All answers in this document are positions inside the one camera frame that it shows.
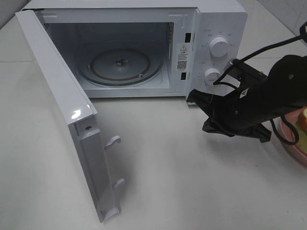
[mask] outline label sticker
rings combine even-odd
[[[245,97],[248,93],[249,88],[247,88],[246,90],[243,90],[242,93],[240,94],[240,98]]]
[[[189,55],[192,52],[190,43],[177,44],[176,70],[187,72],[189,70]]]

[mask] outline pink plate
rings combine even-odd
[[[303,111],[305,108],[293,111],[285,116],[285,118],[290,122],[293,123],[298,115]],[[279,126],[279,133],[286,138],[289,141],[294,141],[292,137],[291,130],[280,120],[280,126]],[[305,166],[307,166],[307,153],[302,151],[299,147],[296,145],[286,145],[283,144],[283,147],[287,150],[288,153],[290,153],[292,156],[294,156],[299,162],[303,163]]]

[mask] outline white microwave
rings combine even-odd
[[[236,57],[247,19],[236,0],[32,0],[16,16],[100,221],[119,212],[104,150],[120,138],[103,146],[89,98],[224,95],[213,82]]]

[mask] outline timer knob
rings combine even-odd
[[[210,52],[213,56],[220,58],[228,53],[229,44],[226,38],[216,37],[210,42]]]
[[[221,73],[218,69],[210,68],[205,71],[205,82],[208,85],[213,85],[213,82],[215,82],[219,77],[221,76]]]

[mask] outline cable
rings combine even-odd
[[[234,88],[235,90],[238,88],[238,87],[236,87],[236,86],[234,86],[233,84],[230,84],[230,83],[228,83],[228,82],[220,82],[219,85],[227,85],[227,86],[229,86],[229,87],[231,87],[231,88]]]
[[[277,47],[281,47],[281,46],[284,46],[284,45],[287,45],[289,43],[292,43],[292,42],[295,42],[295,41],[298,41],[300,39],[303,39],[304,42],[307,43],[307,33],[306,33],[306,29],[305,27],[307,26],[307,22],[304,23],[301,27],[300,27],[300,35],[299,36],[296,36],[296,37],[293,37],[293,38],[290,38],[290,39],[287,39],[287,40],[284,40],[282,42],[279,42],[279,43],[275,43],[275,44],[272,44],[272,45],[269,45],[269,46],[266,46],[264,48],[261,48],[253,53],[251,53],[250,55],[247,55],[246,57],[242,58],[241,60],[237,61],[236,63],[234,63],[233,65],[231,65],[230,67],[228,67],[225,72],[221,75],[221,77],[219,77],[214,83],[213,85],[225,85],[225,82],[221,82],[221,80],[223,80],[225,78],[225,76],[227,75],[227,73],[229,73],[232,69],[234,69],[236,66],[238,66],[239,64],[253,58],[254,56],[260,54],[260,53],[263,53],[267,50],[270,50],[270,49],[274,49],[274,48],[277,48]]]
[[[276,137],[284,144],[286,145],[295,145],[298,141],[299,141],[299,134],[298,134],[298,131],[297,129],[290,123],[286,120],[285,116],[282,115],[281,117],[281,120],[284,122],[284,124],[291,130],[291,132],[294,134],[294,139],[295,141],[292,142],[292,141],[288,141],[286,140],[285,138],[283,138],[279,132],[277,131],[276,129],[276,126],[275,126],[275,123],[273,121],[273,119],[270,120],[270,123],[272,125],[272,129],[273,129],[273,132],[274,134],[276,135]]]

